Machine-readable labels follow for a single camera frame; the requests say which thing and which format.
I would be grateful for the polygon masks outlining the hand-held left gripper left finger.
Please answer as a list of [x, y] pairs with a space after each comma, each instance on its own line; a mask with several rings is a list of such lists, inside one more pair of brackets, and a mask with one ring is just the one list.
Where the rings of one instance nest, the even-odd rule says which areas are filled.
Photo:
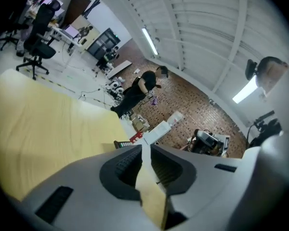
[[156, 231], [135, 188], [140, 145], [77, 160], [16, 204], [36, 231]]

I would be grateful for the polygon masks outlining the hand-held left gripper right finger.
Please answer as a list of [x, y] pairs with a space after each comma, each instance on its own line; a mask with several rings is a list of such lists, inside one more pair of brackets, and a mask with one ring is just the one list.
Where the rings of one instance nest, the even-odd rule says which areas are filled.
[[166, 190], [167, 230], [246, 230], [268, 212], [263, 147], [232, 159], [152, 145], [151, 165]]

